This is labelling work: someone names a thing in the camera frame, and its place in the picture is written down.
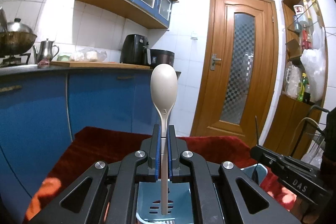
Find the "blue base kitchen cabinet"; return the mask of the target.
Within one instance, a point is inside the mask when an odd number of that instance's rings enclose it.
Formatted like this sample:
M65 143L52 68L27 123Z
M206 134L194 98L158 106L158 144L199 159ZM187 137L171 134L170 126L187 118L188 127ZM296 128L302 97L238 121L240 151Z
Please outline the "blue base kitchen cabinet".
M1 69L1 223L33 195L85 127L150 135L151 70L22 65Z

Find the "red floral plush blanket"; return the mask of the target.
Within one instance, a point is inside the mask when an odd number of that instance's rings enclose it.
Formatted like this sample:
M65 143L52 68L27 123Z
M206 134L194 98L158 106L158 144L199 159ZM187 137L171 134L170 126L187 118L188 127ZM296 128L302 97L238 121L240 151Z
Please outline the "red floral plush blanket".
M140 149L149 135L85 127L75 135L72 144L61 155L33 195L25 212L23 223L44 209L66 187L97 161L113 163ZM183 137L190 151L205 160L220 164L231 161L239 168L256 164L250 156L250 147L237 137L199 136Z

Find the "wooden door with glass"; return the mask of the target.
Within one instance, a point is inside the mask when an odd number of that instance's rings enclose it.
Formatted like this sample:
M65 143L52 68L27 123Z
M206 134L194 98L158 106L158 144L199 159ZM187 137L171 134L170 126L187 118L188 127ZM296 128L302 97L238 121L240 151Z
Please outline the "wooden door with glass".
M272 0L210 0L205 60L192 136L261 139L276 83Z

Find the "white plastic bag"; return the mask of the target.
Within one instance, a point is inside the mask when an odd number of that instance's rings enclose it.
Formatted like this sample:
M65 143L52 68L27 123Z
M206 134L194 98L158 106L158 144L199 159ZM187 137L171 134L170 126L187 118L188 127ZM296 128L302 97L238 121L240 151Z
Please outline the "white plastic bag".
M325 28L321 27L321 30L313 35L313 38L317 39L313 42L313 48L303 50L300 57L310 85L311 102L320 101L323 97L326 75L325 36Z

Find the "wooden corner shelf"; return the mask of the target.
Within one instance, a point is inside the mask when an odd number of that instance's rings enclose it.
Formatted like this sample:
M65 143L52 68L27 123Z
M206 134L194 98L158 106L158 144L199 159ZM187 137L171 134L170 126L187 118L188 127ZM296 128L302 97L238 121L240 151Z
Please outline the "wooden corner shelf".
M295 16L293 6L301 0L282 0L282 12L286 24L285 35L285 72L281 74L283 80L289 78L288 67L293 65L299 69L299 74L303 74L305 69L300 60L302 49L299 45L299 34L294 31L293 16ZM291 141L294 131L299 121L307 114L313 102L298 101L285 94L282 88L276 112L266 137L264 146L276 153L289 156Z

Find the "wooden cutting board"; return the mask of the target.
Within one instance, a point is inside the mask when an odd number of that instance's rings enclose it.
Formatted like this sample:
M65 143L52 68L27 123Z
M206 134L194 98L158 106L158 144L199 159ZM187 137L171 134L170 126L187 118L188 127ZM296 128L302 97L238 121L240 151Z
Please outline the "wooden cutting board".
M51 61L50 64L67 68L114 68L114 69L150 70L150 67L145 65L123 64L113 62Z

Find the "black air fryer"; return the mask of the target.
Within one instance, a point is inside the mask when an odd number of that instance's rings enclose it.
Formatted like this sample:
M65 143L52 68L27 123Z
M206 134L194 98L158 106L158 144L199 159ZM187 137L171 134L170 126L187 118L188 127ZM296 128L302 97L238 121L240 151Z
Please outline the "black air fryer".
M120 63L150 65L149 41L139 34L127 35L122 46Z

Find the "dark rice cooker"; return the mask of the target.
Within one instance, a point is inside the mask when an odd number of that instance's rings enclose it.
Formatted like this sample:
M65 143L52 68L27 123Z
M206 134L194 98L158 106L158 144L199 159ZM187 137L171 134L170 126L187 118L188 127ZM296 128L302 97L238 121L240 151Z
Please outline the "dark rice cooker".
M150 50L151 67L155 68L159 64L169 64L174 66L174 52L167 50Z

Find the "steel kettle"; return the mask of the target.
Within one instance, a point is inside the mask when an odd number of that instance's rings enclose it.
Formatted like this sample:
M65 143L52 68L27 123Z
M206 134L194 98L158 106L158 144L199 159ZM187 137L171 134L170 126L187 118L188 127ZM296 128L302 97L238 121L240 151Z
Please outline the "steel kettle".
M33 45L33 53L36 64L42 60L50 62L59 53L59 47L54 44L54 41L46 39L40 42L39 50Z

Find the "wok with steel lid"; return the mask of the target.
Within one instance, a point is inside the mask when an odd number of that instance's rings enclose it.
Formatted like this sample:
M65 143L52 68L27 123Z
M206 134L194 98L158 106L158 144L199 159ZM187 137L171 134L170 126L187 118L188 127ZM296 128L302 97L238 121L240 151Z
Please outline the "wok with steel lid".
M36 38L33 30L21 22L21 18L8 22L5 11L1 7L1 57L26 53L33 46Z

